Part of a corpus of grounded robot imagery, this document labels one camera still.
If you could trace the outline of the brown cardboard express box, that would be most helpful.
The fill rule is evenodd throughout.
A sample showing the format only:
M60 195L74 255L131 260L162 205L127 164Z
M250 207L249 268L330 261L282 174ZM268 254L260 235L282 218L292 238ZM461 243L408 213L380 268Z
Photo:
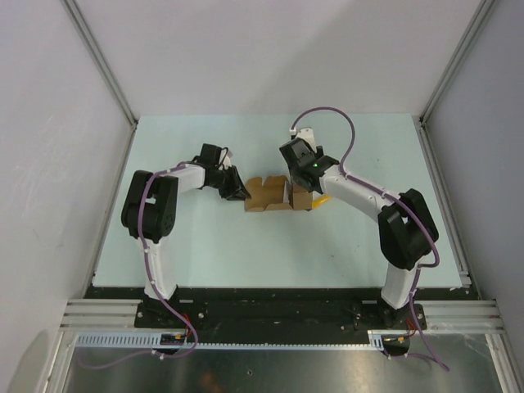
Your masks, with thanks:
M254 177L246 181L251 197L244 201L245 212L311 210L313 194L294 184L286 175Z

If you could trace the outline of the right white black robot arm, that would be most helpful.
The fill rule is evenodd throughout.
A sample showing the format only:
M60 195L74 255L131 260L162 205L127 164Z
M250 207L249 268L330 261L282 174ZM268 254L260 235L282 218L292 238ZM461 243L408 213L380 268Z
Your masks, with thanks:
M412 188L394 194L354 176L302 138L293 138L279 151L294 183L344 201L377 223L380 249L388 262L381 291L384 303L377 317L384 327L397 328L407 319L405 305L414 298L420 269L440 263L439 233L423 195Z

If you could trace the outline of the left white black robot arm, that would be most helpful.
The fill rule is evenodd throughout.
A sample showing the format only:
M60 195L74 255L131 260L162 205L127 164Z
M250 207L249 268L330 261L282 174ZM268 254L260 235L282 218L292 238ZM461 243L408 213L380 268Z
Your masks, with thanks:
M161 256L162 240L175 225L178 197L192 190L211 187L227 201L251 197L227 147L203 144L198 155L158 172L134 172L120 215L143 253L147 284L145 294L158 300L152 317L163 327L174 326L181 317L180 306L171 301L177 289L174 273Z

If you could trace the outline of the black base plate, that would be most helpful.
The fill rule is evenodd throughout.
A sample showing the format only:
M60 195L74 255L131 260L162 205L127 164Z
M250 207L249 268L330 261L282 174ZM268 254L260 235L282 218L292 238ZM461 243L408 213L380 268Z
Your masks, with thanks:
M184 346L320 349L372 343L371 334L407 337L427 328L421 300L477 300L475 289L421 289L414 306L394 311L371 289L179 288L162 304L141 287L90 287L87 300L137 300L134 327L160 331L159 355Z

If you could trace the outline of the right aluminium side rail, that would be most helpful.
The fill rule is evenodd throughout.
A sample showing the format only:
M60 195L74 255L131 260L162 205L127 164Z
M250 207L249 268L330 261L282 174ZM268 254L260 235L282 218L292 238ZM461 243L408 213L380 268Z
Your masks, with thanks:
M458 274L461 279L462 287L469 288L472 286L473 280L468 268L468 258L463 247L459 229L454 219L454 212L450 203L449 193L443 174L440 170L436 153L431 145L428 132L424 128L421 120L417 116L414 116L413 123L417 131L422 153L427 162L427 167L436 193L436 199L440 207L440 212L443 217L445 229L448 234L451 250L454 254L454 259L458 268Z

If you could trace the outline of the aluminium front rail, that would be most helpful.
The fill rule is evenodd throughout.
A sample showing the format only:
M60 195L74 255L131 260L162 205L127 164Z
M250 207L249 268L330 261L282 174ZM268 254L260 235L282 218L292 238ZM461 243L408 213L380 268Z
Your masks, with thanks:
M499 334L504 322L493 300L421 300L432 334ZM133 331L137 300L69 300L63 331Z

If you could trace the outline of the left aluminium corner post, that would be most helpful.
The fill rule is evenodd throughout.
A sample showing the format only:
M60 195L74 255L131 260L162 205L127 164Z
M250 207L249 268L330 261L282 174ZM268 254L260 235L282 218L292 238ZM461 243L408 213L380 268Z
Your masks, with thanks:
M66 15L70 18L78 36L84 44L93 64L97 68L103 82L105 83L110 95L115 100L120 112L132 129L136 129L138 119L133 113L127 97L120 86L109 62L106 59L102 47L100 46L95 34L92 32L89 23L84 16L79 4L75 0L61 0Z

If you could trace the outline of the aluminium corner post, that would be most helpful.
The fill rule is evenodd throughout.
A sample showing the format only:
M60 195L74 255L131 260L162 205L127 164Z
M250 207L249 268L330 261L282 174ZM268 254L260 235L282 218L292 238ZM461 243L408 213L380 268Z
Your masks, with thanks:
M93 64L97 68L103 82L105 83L110 95L115 100L120 112L132 129L136 129L138 119L133 113L127 97L120 86L109 62L106 59L102 47L100 46L95 34L92 32L89 23L84 16L79 4L75 0L61 0L66 15L70 18L78 36L84 44Z
M454 49L443 74L439 78L427 104L424 106L418 117L420 124L425 125L431 119L435 109L454 81L469 53L480 38L482 30L486 27L492 13L498 5L499 1L496 0L483 0L479 2L471 20L468 22L467 28L464 30L461 39Z

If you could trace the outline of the right aluminium corner post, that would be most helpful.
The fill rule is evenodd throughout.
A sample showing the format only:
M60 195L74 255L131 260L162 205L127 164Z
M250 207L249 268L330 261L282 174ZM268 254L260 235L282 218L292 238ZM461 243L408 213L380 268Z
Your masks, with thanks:
M420 124L425 125L431 119L435 109L454 81L469 53L480 38L482 30L486 27L492 13L498 5L499 1L496 0L483 0L479 2L471 20L468 22L467 28L464 30L461 39L454 49L443 74L439 78L427 104L424 106L418 117Z

